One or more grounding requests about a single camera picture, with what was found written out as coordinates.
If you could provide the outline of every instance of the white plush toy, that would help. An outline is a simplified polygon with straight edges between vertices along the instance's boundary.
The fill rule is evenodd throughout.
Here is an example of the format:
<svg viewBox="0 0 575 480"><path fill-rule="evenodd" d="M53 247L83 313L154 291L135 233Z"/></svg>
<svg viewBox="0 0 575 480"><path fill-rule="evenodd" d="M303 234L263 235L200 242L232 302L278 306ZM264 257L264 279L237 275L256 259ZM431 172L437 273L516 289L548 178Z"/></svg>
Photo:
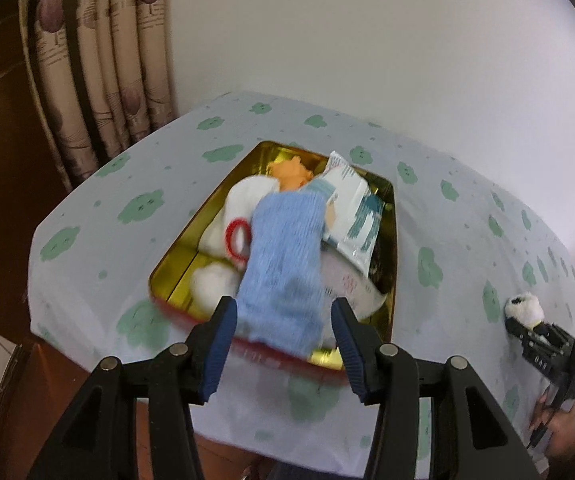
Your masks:
<svg viewBox="0 0 575 480"><path fill-rule="evenodd" d="M215 262L192 274L192 298L206 314L212 315L222 296L236 297L241 275L231 266Z"/></svg>
<svg viewBox="0 0 575 480"><path fill-rule="evenodd" d="M238 269L245 269L252 213L263 197L278 191L279 180L272 176L252 175L237 182L230 189L226 204L201 235L199 251L228 258Z"/></svg>
<svg viewBox="0 0 575 480"><path fill-rule="evenodd" d="M509 298L505 304L505 316L513 317L530 330L545 320L545 314L541 304L538 303L538 298L529 292Z"/></svg>

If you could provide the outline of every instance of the brown wooden panel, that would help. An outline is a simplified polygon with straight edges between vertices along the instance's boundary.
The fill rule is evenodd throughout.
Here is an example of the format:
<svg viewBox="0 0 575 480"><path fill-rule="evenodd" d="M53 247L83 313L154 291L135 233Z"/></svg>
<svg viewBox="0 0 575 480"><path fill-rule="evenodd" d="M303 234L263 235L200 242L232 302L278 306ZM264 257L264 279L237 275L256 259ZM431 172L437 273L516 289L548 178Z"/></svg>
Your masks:
<svg viewBox="0 0 575 480"><path fill-rule="evenodd" d="M18 16L10 17L14 1L0 6L0 334L20 343L30 336L25 291L32 234L66 190L30 95Z"/></svg>

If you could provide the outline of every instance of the blue knitted sock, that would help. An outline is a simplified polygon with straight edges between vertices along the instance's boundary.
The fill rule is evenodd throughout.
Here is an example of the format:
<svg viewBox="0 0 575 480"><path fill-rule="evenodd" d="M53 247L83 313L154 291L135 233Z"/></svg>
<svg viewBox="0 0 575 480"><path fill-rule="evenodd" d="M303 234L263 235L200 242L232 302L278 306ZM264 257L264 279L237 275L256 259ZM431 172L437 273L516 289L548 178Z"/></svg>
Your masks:
<svg viewBox="0 0 575 480"><path fill-rule="evenodd" d="M320 194L304 191L272 193L259 202L236 297L238 335L294 356L309 357L318 348L325 205Z"/></svg>

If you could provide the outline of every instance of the human hand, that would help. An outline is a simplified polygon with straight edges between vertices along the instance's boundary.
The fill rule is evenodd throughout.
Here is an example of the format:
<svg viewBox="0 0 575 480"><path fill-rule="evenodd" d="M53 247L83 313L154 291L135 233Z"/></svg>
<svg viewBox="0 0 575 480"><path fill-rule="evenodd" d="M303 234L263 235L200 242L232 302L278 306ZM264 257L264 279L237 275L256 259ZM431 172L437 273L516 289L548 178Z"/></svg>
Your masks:
<svg viewBox="0 0 575 480"><path fill-rule="evenodd" d="M549 386L536 401L529 429L535 430L539 424L546 424L552 417L548 424L552 437L545 449L545 456L548 460L568 460L575 454L575 402L569 412L557 410L554 413L552 408L545 406L548 393Z"/></svg>

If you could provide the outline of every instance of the tablecloth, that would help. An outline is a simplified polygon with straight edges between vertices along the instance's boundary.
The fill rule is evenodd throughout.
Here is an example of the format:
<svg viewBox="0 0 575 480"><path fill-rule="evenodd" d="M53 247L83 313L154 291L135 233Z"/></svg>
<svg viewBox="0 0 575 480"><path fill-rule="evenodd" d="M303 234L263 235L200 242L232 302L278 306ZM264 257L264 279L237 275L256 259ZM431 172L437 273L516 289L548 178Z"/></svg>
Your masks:
<svg viewBox="0 0 575 480"><path fill-rule="evenodd" d="M32 331L88 370L104 355L141 360L184 340L186 333L149 300L149 274L261 140L336 150L394 184L399 265L392 340L417 358L465 356L526 441L546 380L507 336L503 305L531 291L550 322L575 334L568 251L530 208L454 157L303 102L226 94L82 183L36 229L28 277ZM208 438L350 476L362 476L376 413L348 387L234 354L218 392L192 408L196 431ZM418 478L429 467L429 419L422 399Z"/></svg>

